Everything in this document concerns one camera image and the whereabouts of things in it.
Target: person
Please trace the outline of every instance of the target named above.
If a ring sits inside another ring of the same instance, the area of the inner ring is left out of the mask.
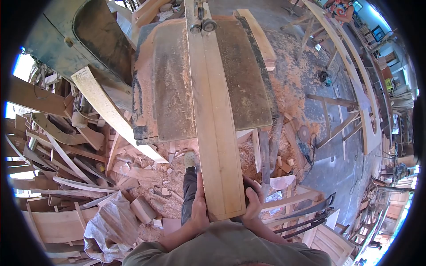
[[[345,22],[349,23],[352,20],[354,5],[350,0],[328,0],[324,7],[327,11],[325,15],[336,19],[340,25]]]
[[[324,251],[289,243],[259,219],[263,193],[244,177],[249,200],[241,223],[211,223],[207,216],[202,173],[196,173],[195,154],[184,157],[182,227],[156,242],[142,242],[124,259],[124,266],[147,265],[331,265]]]

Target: curved wooden piece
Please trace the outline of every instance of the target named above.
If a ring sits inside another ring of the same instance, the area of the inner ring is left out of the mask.
[[[81,183],[81,182],[77,182],[77,181],[72,181],[72,180],[68,180],[65,178],[61,178],[61,177],[53,177],[53,180],[60,183],[60,184],[64,184],[76,189],[82,189],[82,190],[88,190],[88,191],[95,191],[95,192],[110,192],[110,193],[114,193],[116,191],[118,191],[119,189],[116,188],[104,188],[102,186],[97,186],[97,185],[90,185],[90,184],[85,184],[85,183]]]
[[[84,221],[87,223],[98,212],[99,208],[94,207],[81,211]],[[31,224],[32,220],[28,212],[22,214]],[[83,239],[84,229],[77,211],[69,212],[33,212],[32,218],[40,238],[45,243],[63,243]]]
[[[87,140],[81,134],[68,135],[63,133],[44,116],[44,113],[32,113],[31,118],[39,127],[52,135],[60,143],[67,145],[78,145],[87,142]]]

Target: concrete floor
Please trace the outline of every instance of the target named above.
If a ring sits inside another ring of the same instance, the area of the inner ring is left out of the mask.
[[[288,28],[281,31],[279,28],[288,22],[296,19],[296,16],[290,17],[289,13],[281,7],[291,7],[286,0],[210,0],[209,6],[212,14],[231,15],[234,9],[249,9],[256,18],[262,29],[265,31],[271,45],[277,55],[276,69],[270,72],[270,76],[276,78],[281,83],[288,82],[287,76],[284,74],[288,64],[286,62],[285,53],[288,46],[283,42],[288,42],[289,35],[297,33],[300,38],[304,35],[305,26],[296,26],[294,29]],[[304,10],[296,7],[298,14],[303,14]],[[351,39],[356,41],[351,32]],[[299,48],[296,39],[294,39],[294,55]],[[308,41],[309,47],[313,47],[315,43]],[[333,86],[325,87],[319,82],[312,82],[315,75],[312,72],[325,70],[325,65],[329,59],[330,51],[326,51],[327,47],[333,47],[331,41],[328,45],[314,55],[310,52],[304,52],[302,57],[307,56],[310,69],[304,69],[301,80],[301,95],[316,94],[325,97],[335,97],[334,88],[340,94],[341,98],[355,100],[352,85],[345,72],[344,64],[340,56],[336,56],[332,63],[329,74],[332,76]],[[333,129],[340,124],[337,106],[327,106],[329,114],[332,116],[331,128]],[[324,112],[319,101],[310,99],[305,100],[304,118],[312,123],[319,123],[321,130],[318,141],[325,136],[325,119]],[[343,119],[348,116],[346,108],[342,108]],[[350,125],[345,129],[348,134],[354,125]],[[325,192],[326,196],[337,192],[336,200],[333,207],[340,208],[338,223],[351,224],[355,220],[357,208],[363,198],[364,190],[371,176],[372,171],[378,168],[374,155],[379,154],[380,145],[370,154],[364,156],[362,152],[362,141],[360,131],[346,141],[346,160],[343,159],[343,140],[342,135],[336,136],[329,143],[325,144],[315,152],[315,164],[309,173],[305,173],[305,177],[301,184],[311,188]]]

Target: wire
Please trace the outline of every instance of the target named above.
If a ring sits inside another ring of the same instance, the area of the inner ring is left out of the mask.
[[[77,105],[75,105],[75,103],[74,103],[74,107],[75,107],[75,110],[77,111],[77,113],[79,113],[82,117],[84,117],[84,118],[86,118],[86,119],[89,119],[89,120],[92,120],[92,121],[100,121],[100,119],[88,118],[87,116],[85,116],[84,114],[82,114],[82,113],[78,110],[78,107],[77,107]]]

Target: leg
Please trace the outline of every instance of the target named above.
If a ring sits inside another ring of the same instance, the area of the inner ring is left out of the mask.
[[[195,167],[186,168],[184,176],[184,202],[182,204],[181,223],[184,225],[192,214],[192,202],[197,192],[197,173]]]

